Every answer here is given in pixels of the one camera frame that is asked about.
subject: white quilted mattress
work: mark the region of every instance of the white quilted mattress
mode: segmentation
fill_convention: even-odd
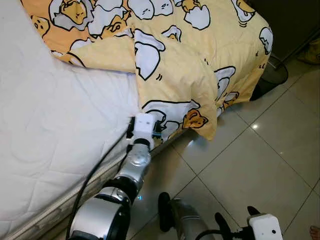
[[[135,75],[53,58],[18,0],[0,33],[1,239],[83,180],[139,103]]]

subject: blanket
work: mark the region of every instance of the blanket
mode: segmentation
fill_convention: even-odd
[[[268,23],[244,0],[21,3],[56,58],[135,73],[161,142],[186,128],[212,139],[217,116],[250,99],[273,44]]]

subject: white floor tile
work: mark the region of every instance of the white floor tile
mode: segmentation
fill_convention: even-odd
[[[313,187],[320,177],[319,119],[287,91],[252,125]]]
[[[285,230],[311,190],[251,128],[199,177],[241,226],[254,206],[277,216]]]
[[[286,67],[288,69],[289,76],[283,86],[288,89],[311,67],[311,65],[298,61],[297,59],[292,59],[288,64],[286,64]]]
[[[316,116],[320,116],[320,66],[311,67],[289,89]]]
[[[187,131],[173,142],[173,147],[198,174],[248,125],[230,108],[218,118],[213,141],[207,141],[194,131]]]
[[[136,199],[131,209],[127,238],[133,237],[157,214],[161,192],[175,196],[194,177],[194,172],[170,145],[153,158],[139,193],[141,200]]]
[[[285,232],[285,240],[311,240],[310,226],[320,227],[320,197],[312,192],[292,224]]]
[[[171,228],[162,232],[159,227],[159,217],[155,216],[132,240],[177,240],[177,232]]]
[[[251,124],[285,91],[286,88],[279,85],[257,100],[235,104],[232,106],[232,109],[235,110],[247,124]]]
[[[314,191],[320,195],[320,180],[318,181],[318,183],[316,184],[315,188],[314,188]]]
[[[215,222],[215,213],[221,213],[228,222],[232,231],[239,226],[224,210],[220,203],[212,196],[205,185],[198,179],[192,180],[188,186],[178,195],[187,204],[194,207],[210,229],[219,229]],[[171,229],[168,233],[163,233],[159,229],[158,216],[139,232],[133,240],[177,240],[177,233]],[[221,236],[215,236],[216,240],[222,240]]]

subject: black trash can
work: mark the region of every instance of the black trash can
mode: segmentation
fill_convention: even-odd
[[[284,84],[288,79],[288,70],[283,62],[277,57],[270,56],[264,73],[255,86],[250,101],[257,100],[267,92],[280,84]]]

